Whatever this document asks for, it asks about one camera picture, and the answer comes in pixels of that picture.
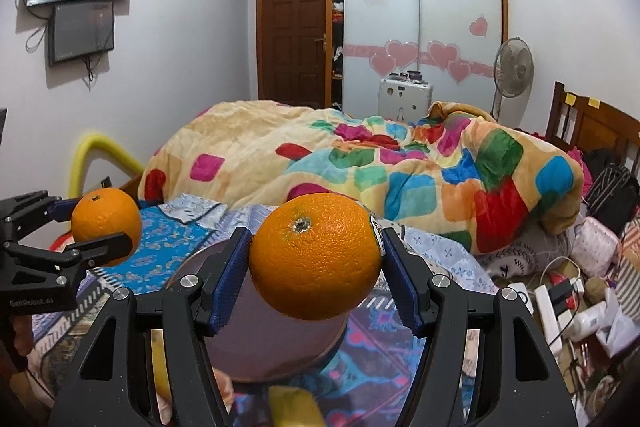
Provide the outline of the person's left hand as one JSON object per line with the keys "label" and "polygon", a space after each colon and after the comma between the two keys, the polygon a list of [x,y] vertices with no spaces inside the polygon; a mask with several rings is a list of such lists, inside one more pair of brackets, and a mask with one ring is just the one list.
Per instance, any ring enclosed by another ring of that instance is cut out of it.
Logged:
{"label": "person's left hand", "polygon": [[14,317],[12,320],[15,333],[14,347],[21,357],[26,357],[34,347],[34,337],[32,337],[32,317]]}

